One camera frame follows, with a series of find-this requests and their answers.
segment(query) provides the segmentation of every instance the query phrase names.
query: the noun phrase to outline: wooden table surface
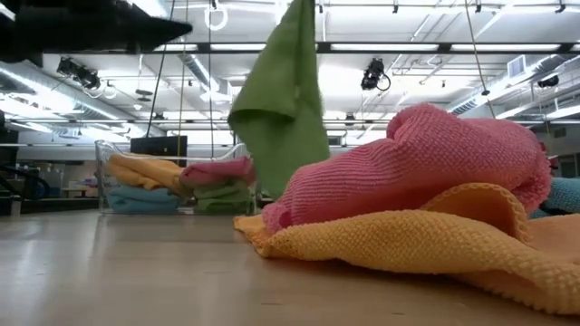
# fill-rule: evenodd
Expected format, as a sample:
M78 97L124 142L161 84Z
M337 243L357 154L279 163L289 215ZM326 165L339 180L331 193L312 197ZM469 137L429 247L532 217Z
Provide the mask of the wooden table surface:
M438 277L267 261L224 216L0 220L0 325L579 325Z

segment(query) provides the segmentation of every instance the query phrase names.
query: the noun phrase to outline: hanging wire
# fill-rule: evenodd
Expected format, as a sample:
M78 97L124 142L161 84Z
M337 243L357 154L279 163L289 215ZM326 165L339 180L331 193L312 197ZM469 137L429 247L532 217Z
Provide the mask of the hanging wire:
M491 112L491 116L493 117L493 119L496 118L496 114L493 111L493 106L491 105L491 101L489 101L489 91L488 91L488 87L486 86L486 81L483 78L483 72L481 71L481 63L479 62L479 54L478 54L478 48L476 46L475 43L475 34L473 33L473 24L471 23L471 15L469 14L469 4L468 4L468 0L464 0L463 3L465 4L465 13L468 16L468 23L469 23L469 34L471 35L471 43L473 44L473 53L475 54L475 61L478 64L478 72L479 72L479 78L481 79L481 86L483 87L483 92L482 95L484 95L486 97L486 101L489 107L489 111Z
M189 21L189 0L186 1L186 10L185 10L185 21ZM183 55L185 56L186 51L186 43L185 39L183 40ZM179 99L179 125L178 125L178 155L181 153L181 117L183 114L183 97L185 93L185 63L181 65L181 94Z
M173 19L173 11L175 10L175 2L173 0L173 4L171 5L171 13L169 13L169 19ZM163 54L161 55L161 64L159 65L159 73L157 74L157 80L155 82L155 91L153 92L153 102L151 103L151 113L149 115L149 123L147 124L147 134L145 134L145 138L149 137L149 132L151 130L151 124L153 122L153 112L155 111L155 103L157 102L157 92L160 88L161 82L161 74L163 73L163 63L165 63L165 52L167 51L167 45L163 46Z
M213 0L208 0L209 8L215 2ZM212 14L209 15L209 25L211 25ZM211 44L211 29L208 28L208 41ZM212 99L212 85L211 85L211 53L208 54L208 74L209 74L209 129L211 130L211 157L214 157L214 112L213 112L213 99Z

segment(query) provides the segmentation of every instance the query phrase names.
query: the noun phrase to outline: hanging ring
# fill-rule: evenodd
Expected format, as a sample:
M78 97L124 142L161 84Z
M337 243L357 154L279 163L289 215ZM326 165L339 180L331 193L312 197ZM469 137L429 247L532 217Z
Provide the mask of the hanging ring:
M212 25L211 22L209 21L209 18L211 16L211 14L217 13L217 12L220 12L222 14L222 16L221 16L221 23ZM229 18L228 17L228 14L227 14L227 9L226 8L222 8L222 7L218 7L217 9L209 9L209 8L206 8L204 14L205 14L205 18L206 18L206 26L209 28L209 30L211 30L211 31L219 31L222 28L226 27L227 20Z

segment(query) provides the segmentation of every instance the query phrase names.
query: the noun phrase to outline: green cloth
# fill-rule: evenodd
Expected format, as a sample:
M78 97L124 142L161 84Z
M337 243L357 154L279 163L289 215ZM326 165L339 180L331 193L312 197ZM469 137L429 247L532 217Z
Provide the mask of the green cloth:
M222 185L197 186L193 196L198 201L196 212L207 215L244 214L252 201L246 182L237 179Z
M314 1L294 0L227 118L273 199L304 165L330 157L318 89Z

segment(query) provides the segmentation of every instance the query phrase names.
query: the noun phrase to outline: dark monitor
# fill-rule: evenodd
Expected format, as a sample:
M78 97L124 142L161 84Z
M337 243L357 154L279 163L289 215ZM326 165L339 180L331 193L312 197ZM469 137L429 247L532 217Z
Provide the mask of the dark monitor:
M131 139L130 152L135 154L184 158L188 155L188 136ZM185 159L174 162L183 168L187 165Z

